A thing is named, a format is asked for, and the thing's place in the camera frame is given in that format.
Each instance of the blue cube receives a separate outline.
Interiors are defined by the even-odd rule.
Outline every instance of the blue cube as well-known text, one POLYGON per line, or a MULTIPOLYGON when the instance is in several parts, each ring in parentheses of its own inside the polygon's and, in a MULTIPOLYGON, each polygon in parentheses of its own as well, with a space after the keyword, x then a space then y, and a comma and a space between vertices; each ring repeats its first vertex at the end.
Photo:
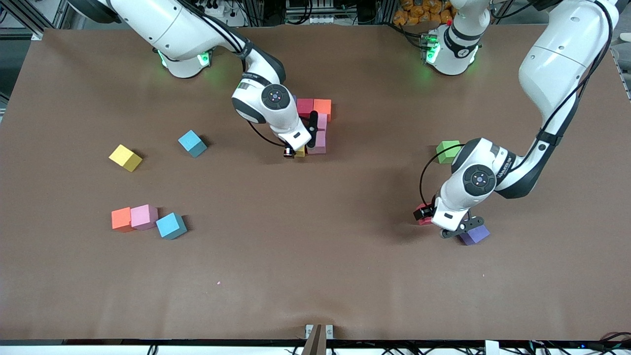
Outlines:
POLYGON ((158 225, 160 236, 164 239, 175 239, 188 231, 182 216, 179 214, 170 214, 162 217, 158 219, 156 224, 158 225))
POLYGON ((194 158, 199 157, 199 154, 202 154, 207 149, 207 146, 193 130, 186 132, 186 134, 177 141, 179 141, 182 147, 194 158))
POLYGON ((460 239, 467 245, 478 244, 482 239, 488 237, 491 232, 488 231, 485 225, 475 227, 469 230, 467 233, 460 234, 460 239))

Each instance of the round black button panel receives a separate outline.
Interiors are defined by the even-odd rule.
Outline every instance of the round black button panel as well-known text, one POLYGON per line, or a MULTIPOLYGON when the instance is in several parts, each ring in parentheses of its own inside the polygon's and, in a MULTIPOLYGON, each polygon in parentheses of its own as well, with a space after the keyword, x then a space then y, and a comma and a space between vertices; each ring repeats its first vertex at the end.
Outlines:
POLYGON ((464 171, 463 183, 467 193, 482 196, 495 188, 495 175, 484 165, 473 165, 464 171))
POLYGON ((263 104, 272 110, 286 109, 291 102, 289 92, 283 85, 272 84, 263 89, 263 104))

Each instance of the orange cube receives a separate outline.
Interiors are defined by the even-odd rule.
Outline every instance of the orange cube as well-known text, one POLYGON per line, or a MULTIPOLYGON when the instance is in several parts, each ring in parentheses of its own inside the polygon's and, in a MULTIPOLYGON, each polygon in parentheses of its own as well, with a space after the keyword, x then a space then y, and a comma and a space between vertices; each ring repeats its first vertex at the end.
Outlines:
POLYGON ((331 100, 314 99, 314 111, 326 114, 326 121, 331 122, 331 100))
POLYGON ((112 229, 123 233, 136 230, 131 226, 131 207, 112 211, 112 229))

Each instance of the cube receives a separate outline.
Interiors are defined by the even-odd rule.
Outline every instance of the cube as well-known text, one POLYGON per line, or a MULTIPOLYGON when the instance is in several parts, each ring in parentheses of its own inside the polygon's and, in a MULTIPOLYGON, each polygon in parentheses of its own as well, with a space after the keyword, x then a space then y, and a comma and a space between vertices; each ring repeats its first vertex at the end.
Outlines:
POLYGON ((326 114, 317 114, 317 130, 318 131, 326 131, 326 122, 328 118, 326 114))
POLYGON ((131 207, 112 211, 112 229, 123 233, 136 230, 131 226, 131 207))
MULTIPOLYGON (((424 204, 424 203, 421 203, 421 204, 420 204, 420 205, 416 208, 415 212, 416 212, 416 211, 418 211, 418 210, 420 210, 421 208, 423 208, 423 207, 425 207, 425 206, 427 206, 427 205, 426 205, 426 204, 424 204)), ((419 219, 417 222, 418 222, 418 225, 419 225, 419 226, 425 226, 426 224, 432 224, 432 218, 431 218, 431 217, 425 217, 425 218, 423 218, 423 219, 419 219)))
POLYGON ((122 144, 119 145, 112 154, 110 154, 110 159, 113 160, 116 164, 127 169, 127 171, 129 172, 134 171, 138 164, 143 161, 141 157, 136 155, 131 150, 127 149, 122 144))
MULTIPOLYGON (((453 147, 454 145, 459 145, 460 141, 457 140, 444 140, 442 141, 438 147, 436 147, 436 154, 440 153, 441 151, 449 148, 449 147, 453 147)), ((451 148, 449 150, 447 150, 446 152, 440 154, 438 156, 438 163, 440 164, 451 164, 454 162, 454 158, 456 157, 456 154, 458 154, 458 152, 460 152, 460 148, 462 147, 455 147, 455 148, 451 148)))
POLYGON ((315 147, 307 147, 309 154, 326 154, 326 131, 318 131, 315 133, 315 147))
POLYGON ((131 226, 139 231, 155 228, 158 220, 158 209, 151 205, 143 205, 131 209, 131 226))
POLYGON ((158 226, 160 236, 164 239, 173 240, 188 231, 182 216, 175 213, 168 214, 158 219, 156 225, 158 226))
POLYGON ((460 234, 460 239, 462 239, 467 245, 474 245, 479 243, 482 239, 488 237, 490 234, 491 232, 488 231, 487 227, 482 225, 475 227, 467 233, 460 234))
POLYGON ((326 120, 331 122, 331 100, 328 99, 314 99, 314 111, 319 114, 326 114, 326 120))
POLYGON ((199 154, 202 154, 208 148, 193 130, 186 132, 186 134, 181 136, 177 141, 179 141, 182 147, 194 158, 199 157, 199 154))
POLYGON ((314 110, 314 99, 298 99, 296 101, 298 116, 309 118, 311 111, 314 110))
POLYGON ((300 149, 296 150, 296 156, 298 158, 304 158, 305 157, 305 146, 304 145, 302 147, 300 147, 300 149))

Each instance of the brown tabletop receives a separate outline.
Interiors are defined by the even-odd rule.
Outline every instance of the brown tabletop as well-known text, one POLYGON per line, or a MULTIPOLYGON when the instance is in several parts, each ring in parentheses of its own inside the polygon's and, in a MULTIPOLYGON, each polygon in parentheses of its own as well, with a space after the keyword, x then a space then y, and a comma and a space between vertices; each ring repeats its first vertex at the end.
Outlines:
MULTIPOLYGON (((327 154, 285 160, 238 117, 240 63, 190 80, 134 32, 47 31, 0 128, 0 337, 598 339, 631 327, 629 102, 611 57, 535 191, 474 212, 475 246, 414 224, 433 145, 484 136, 524 154, 541 124, 517 69, 543 27, 491 27, 440 76, 385 27, 243 29, 299 97, 331 98, 327 154), (191 158, 189 129, 212 146, 191 158), (127 172, 118 144, 145 157, 127 172), (190 232, 110 230, 112 210, 190 232)), ((264 134, 270 135, 266 126, 264 134)), ((449 177, 433 164, 426 194, 449 177)))

